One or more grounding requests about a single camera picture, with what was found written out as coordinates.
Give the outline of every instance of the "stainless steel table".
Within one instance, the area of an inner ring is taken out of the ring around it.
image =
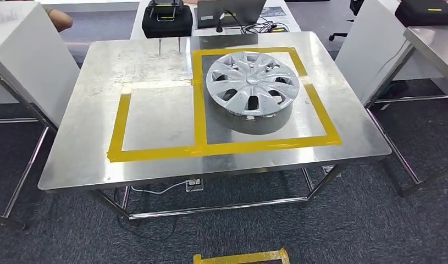
[[[402,69],[413,52],[420,52],[426,59],[428,59],[441,74],[448,79],[448,26],[413,26],[409,27],[404,37],[413,45],[402,58],[400,64],[392,71],[391,75],[381,84],[378,92],[372,97],[371,101],[366,104],[367,108],[371,108],[375,103],[394,103],[394,102],[406,102],[406,101],[422,101],[422,100],[437,100],[448,99],[448,95],[437,96],[415,96],[415,97],[402,97],[378,100],[378,97],[385,92],[388,85],[395,77],[395,75]],[[408,162],[405,160],[399,149],[395,146],[394,142],[388,136],[386,131],[381,127],[374,114],[367,109],[368,114],[372,117],[374,122],[380,128],[387,142],[391,146],[394,154],[398,157],[400,163],[407,171],[408,175],[412,179],[414,186],[407,190],[399,190],[402,196],[413,194],[418,189],[432,183],[434,180],[448,175],[448,167],[444,168],[438,173],[429,176],[425,180],[420,180]]]
[[[244,120],[222,113],[205,92],[200,92],[202,79],[196,78],[206,76],[209,66],[223,52],[254,48],[270,52],[294,72],[300,72],[300,63],[293,60],[294,52],[307,73],[298,77],[306,89],[300,89],[286,111],[274,117]],[[201,96],[203,108],[193,98]],[[127,104],[121,102],[125,97]],[[322,109],[341,142],[323,144],[316,140],[330,130],[319,111]],[[111,142],[113,133],[122,130],[121,117],[126,118],[123,135],[120,142]],[[193,137],[196,118],[205,122],[204,140],[209,145],[231,142],[247,146],[241,143],[306,137],[313,140],[306,140],[310,147],[281,144],[276,150],[258,151],[236,147],[231,150],[234,153],[224,155],[192,153],[190,157],[157,158],[164,152],[146,155],[149,152],[141,151],[168,147],[173,148],[168,155],[182,155],[183,146],[200,140]],[[117,143],[126,155],[108,155],[109,147]],[[135,220],[308,201],[339,174],[343,164],[379,160],[390,153],[380,131],[312,32],[276,37],[263,34],[102,41],[93,43],[88,51],[38,186],[48,192],[88,190],[117,215]],[[310,193],[302,197],[154,213],[127,212],[131,185],[325,164],[337,165],[316,186],[305,174],[302,180],[306,180]],[[125,196],[120,203],[100,191],[123,186]]]
[[[45,116],[42,114],[39,109],[33,104],[30,103],[29,99],[26,98],[27,95],[24,95],[22,91],[23,89],[20,82],[9,72],[9,70],[1,63],[0,61],[0,85],[6,89],[21,105],[25,106],[28,111],[34,116],[33,118],[0,118],[0,124],[12,124],[12,123],[27,123],[27,122],[41,122],[43,125],[43,129],[38,139],[33,153],[26,164],[25,170],[21,175],[15,189],[13,190],[12,196],[10,197],[9,202],[5,208],[3,214],[0,214],[0,225],[8,226],[14,229],[23,230],[27,227],[26,223],[14,220],[10,218],[10,214],[15,206],[16,200],[20,195],[20,192],[23,188],[23,185],[26,181],[28,174],[31,171],[31,167],[39,153],[41,145],[46,137],[49,129],[52,132],[57,132],[57,127]]]

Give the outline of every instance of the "black cable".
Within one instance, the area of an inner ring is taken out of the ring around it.
[[[241,25],[241,23],[238,21],[238,19],[235,17],[234,13],[228,11],[228,10],[224,10],[224,13],[227,13],[229,15],[231,15],[235,21],[237,22],[237,24],[240,26],[240,32],[243,34],[243,26]]]
[[[267,20],[266,18],[260,16],[261,19],[264,20],[264,22],[262,23],[253,23],[253,24],[248,24],[246,26],[243,26],[240,21],[237,19],[237,17],[234,15],[234,13],[228,11],[228,10],[224,10],[224,13],[227,13],[229,15],[231,15],[234,20],[237,22],[237,24],[240,27],[240,33],[242,34],[261,34],[261,33],[268,33],[271,32],[273,28],[276,28],[277,25],[282,25],[286,28],[286,30],[289,30],[289,27],[287,25],[285,25],[284,23],[281,22],[273,22],[271,20]]]
[[[185,203],[186,199],[188,198],[188,193],[190,193],[194,188],[195,188],[195,186],[192,186],[190,191],[185,194],[185,197],[183,197],[183,199],[181,201],[182,204]],[[118,196],[117,188],[114,189],[114,201],[117,202],[116,200],[118,200],[118,201],[120,200],[120,197]],[[179,216],[175,216],[174,223],[172,225],[172,230],[170,231],[170,234],[168,234],[165,238],[162,238],[162,239],[154,239],[154,238],[150,238],[150,237],[145,236],[145,235],[137,234],[134,230],[128,229],[125,225],[123,225],[121,223],[121,220],[120,220],[119,216],[117,217],[117,223],[119,224],[121,229],[130,232],[132,235],[134,235],[136,237],[145,238],[147,240],[150,240],[150,241],[153,241],[153,242],[156,242],[156,243],[160,243],[160,242],[166,241],[167,239],[169,239],[175,233],[175,229],[177,227],[178,219],[179,219]]]

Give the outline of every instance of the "metal rod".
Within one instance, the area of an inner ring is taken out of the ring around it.
[[[330,183],[332,182],[335,177],[337,177],[337,175],[339,175],[339,173],[342,172],[342,170],[344,169],[345,164],[338,164],[335,165],[330,171],[329,173],[324,176],[324,178],[318,183],[318,185],[316,185],[316,187],[314,188],[314,190],[308,195],[308,199],[311,199],[311,197],[313,197],[316,193],[321,192],[322,190],[324,190],[324,188]]]
[[[20,195],[21,188],[23,187],[23,184],[25,183],[26,177],[30,173],[31,167],[33,166],[33,163],[37,157],[37,154],[39,153],[39,150],[41,149],[42,142],[44,141],[44,138],[46,137],[47,131],[49,130],[49,127],[44,127],[44,130],[41,133],[41,136],[39,137],[39,140],[36,143],[36,147],[33,150],[33,153],[31,154],[31,158],[26,164],[26,168],[23,171],[23,175],[21,176],[20,180],[18,181],[18,184],[16,185],[15,191],[13,192],[12,197],[10,198],[9,203],[7,204],[7,208],[5,209],[3,217],[7,218],[10,215],[10,212],[13,209],[13,206],[15,205],[16,199],[18,198],[18,195]]]
[[[308,185],[308,190],[311,193],[313,191],[313,182],[311,181],[311,178],[309,177],[308,172],[305,168],[302,168],[301,172],[305,176],[306,185]]]
[[[126,210],[126,207],[128,205],[128,197],[130,196],[130,187],[125,187],[125,192],[123,193],[123,200],[122,200],[122,209]]]
[[[249,203],[241,203],[241,204],[237,203],[235,205],[196,207],[196,208],[187,208],[187,209],[162,211],[162,212],[151,212],[151,213],[134,213],[134,214],[131,214],[128,219],[135,220],[135,219],[161,217],[161,216],[178,216],[178,215],[186,215],[186,214],[188,215],[191,213],[213,212],[213,211],[230,210],[230,209],[242,209],[242,208],[251,208],[251,207],[258,207],[258,206],[266,206],[266,205],[280,205],[280,204],[284,204],[284,203],[290,204],[293,202],[306,202],[306,201],[308,201],[307,197],[296,197],[296,198],[285,198],[285,199],[263,201],[263,202],[249,202]]]
[[[2,225],[2,226],[4,225],[7,227],[11,227],[14,229],[20,229],[20,230],[26,229],[25,223],[19,222],[19,221],[16,221],[16,220],[13,220],[13,219],[10,219],[7,217],[3,217],[3,216],[0,216],[0,225]]]
[[[8,71],[3,65],[2,68],[3,71]],[[11,76],[11,78],[14,79],[14,84],[21,86],[23,89],[23,86],[20,84],[20,82],[18,82],[18,80],[15,79],[15,77],[13,77],[10,72],[8,72],[7,75]],[[10,82],[2,76],[2,73],[0,73],[0,85],[2,85],[2,87],[4,87],[18,102],[23,104],[44,126],[51,128],[54,132],[57,132],[58,128],[50,120],[46,119],[46,117],[41,114],[36,108],[34,108],[34,106],[31,105],[31,103],[23,95],[21,95],[20,91],[13,87]]]
[[[120,207],[118,204],[116,204],[114,201],[112,201],[105,193],[103,193],[101,190],[90,190],[88,191],[94,198],[99,200],[101,203],[105,204],[107,207],[109,207],[116,215],[120,217],[124,217],[128,219],[129,215],[125,210],[123,210],[122,207]]]
[[[0,118],[0,124],[38,122],[36,118]]]
[[[371,119],[373,120],[374,124],[376,125],[376,127],[378,127],[379,131],[381,131],[385,141],[387,141],[387,143],[389,144],[389,146],[391,147],[392,151],[394,152],[394,154],[397,156],[397,158],[399,158],[400,163],[402,164],[402,166],[404,167],[404,169],[406,170],[406,172],[408,173],[408,175],[410,176],[410,178],[413,180],[413,182],[415,184],[420,183],[421,181],[418,179],[418,177],[416,176],[416,174],[414,173],[413,169],[410,167],[410,165],[408,164],[408,162],[405,160],[405,158],[403,157],[402,153],[400,153],[399,149],[397,148],[397,146],[395,146],[394,142],[391,140],[391,138],[389,137],[389,135],[385,132],[384,128],[382,127],[382,125],[379,123],[379,121],[376,119],[376,116],[374,116],[374,114],[371,112],[371,110],[366,109],[366,112],[369,114],[369,116],[371,117]]]
[[[424,101],[424,100],[439,100],[448,99],[448,95],[431,95],[431,96],[415,96],[415,97],[400,97],[393,99],[376,100],[374,103],[394,103],[394,102],[408,102],[408,101]]]
[[[412,187],[408,188],[407,190],[403,191],[403,195],[404,195],[404,196],[412,195],[412,194],[414,194],[417,190],[419,190],[419,188],[426,187],[426,186],[428,186],[429,184],[431,184],[431,183],[433,183],[434,181],[436,181],[437,179],[442,178],[442,177],[445,177],[446,175],[448,175],[448,166],[447,166],[445,169],[443,169],[443,170],[441,170],[441,171],[439,171],[439,172],[437,172],[437,173],[434,173],[434,174],[431,175],[429,178],[423,180],[422,182],[416,184],[415,186],[412,186]]]

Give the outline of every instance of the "yellow object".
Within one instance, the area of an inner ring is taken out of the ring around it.
[[[318,118],[326,132],[326,135],[298,137],[292,139],[275,139],[261,140],[249,142],[228,142],[221,144],[208,144],[206,137],[206,114],[204,109],[203,95],[203,72],[202,72],[202,56],[208,55],[225,55],[238,51],[252,52],[287,52],[297,70],[298,77],[305,87],[311,104],[316,111]],[[202,157],[213,155],[226,155],[233,153],[244,153],[254,151],[283,150],[297,147],[314,147],[326,145],[340,145],[341,139],[335,130],[332,121],[327,114],[321,99],[316,90],[309,81],[306,70],[296,52],[295,48],[289,47],[273,47],[273,48],[229,48],[229,49],[198,49],[191,55],[193,70],[193,117],[194,117],[194,146],[166,147],[166,148],[150,148],[145,150],[122,150],[123,140],[125,136],[126,119],[128,117],[128,109],[130,106],[132,88],[122,92],[119,101],[119,108],[115,118],[114,130],[110,141],[107,158],[111,162],[127,162],[127,161],[145,161],[162,158],[184,158],[184,157]]]
[[[242,264],[242,263],[255,263],[260,261],[269,260],[281,260],[282,264],[290,264],[289,256],[284,248],[276,251],[258,252],[251,254],[213,257],[213,258],[201,258],[200,254],[193,256],[193,264]]]

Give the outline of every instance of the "laptop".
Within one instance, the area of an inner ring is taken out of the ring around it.
[[[224,18],[220,21],[222,27],[254,24],[258,21],[265,3],[266,0],[198,0],[198,28],[217,27],[223,13]],[[226,11],[232,12],[235,18]]]

